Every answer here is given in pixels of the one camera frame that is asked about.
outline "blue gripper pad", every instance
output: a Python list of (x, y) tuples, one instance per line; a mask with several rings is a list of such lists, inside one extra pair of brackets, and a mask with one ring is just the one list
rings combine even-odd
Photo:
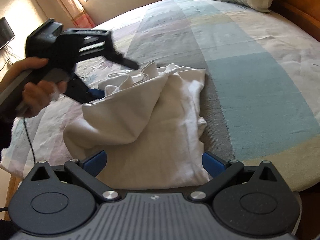
[(202, 166), (214, 178), (227, 169), (228, 163), (210, 152), (205, 152), (202, 155)]
[(93, 156), (90, 156), (80, 162), (80, 166), (92, 176), (97, 176), (100, 171), (107, 165), (107, 154), (101, 151)]
[(102, 99), (104, 98), (104, 91), (99, 90), (99, 89), (89, 89), (89, 92), (97, 99)]

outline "wooden bed frame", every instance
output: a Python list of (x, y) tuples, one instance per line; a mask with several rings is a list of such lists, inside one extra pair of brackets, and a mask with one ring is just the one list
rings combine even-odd
[[(320, 0), (274, 0), (271, 9), (320, 41)], [(6, 206), (17, 190), (20, 181), (19, 178), (11, 176)], [(314, 239), (320, 234), (320, 183), (300, 192), (300, 196), (303, 203), (303, 213), (297, 237), (300, 240)], [(7, 212), (4, 218), (5, 220), (10, 219)]]

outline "bedspread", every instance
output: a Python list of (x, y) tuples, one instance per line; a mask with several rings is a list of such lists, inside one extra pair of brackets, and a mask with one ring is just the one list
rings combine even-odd
[[(200, 115), (207, 121), (205, 150), (246, 165), (271, 160), (292, 190), (320, 181), (320, 43), (276, 13), (213, 0), (164, 0), (116, 17), (117, 49), (144, 66), (174, 62), (206, 69)], [(121, 66), (99, 57), (78, 64), (95, 87)], [(37, 160), (60, 165), (69, 155), (66, 124), (81, 106), (61, 97), (28, 120)], [(21, 120), (1, 167), (24, 177), (33, 165)]]

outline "black screen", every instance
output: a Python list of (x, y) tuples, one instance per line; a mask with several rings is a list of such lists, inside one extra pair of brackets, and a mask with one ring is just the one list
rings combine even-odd
[(14, 38), (14, 33), (10, 28), (7, 20), (2, 17), (0, 19), (0, 49), (7, 45)]

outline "ridged gray surface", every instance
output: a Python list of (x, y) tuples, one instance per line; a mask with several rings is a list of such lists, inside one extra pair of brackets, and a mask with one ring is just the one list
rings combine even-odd
[[(39, 239), (17, 234), (15, 240)], [(128, 193), (124, 200), (103, 204), (94, 218), (56, 240), (240, 240), (218, 224), (208, 206), (184, 199), (181, 193)], [(289, 236), (277, 240), (293, 239)]]

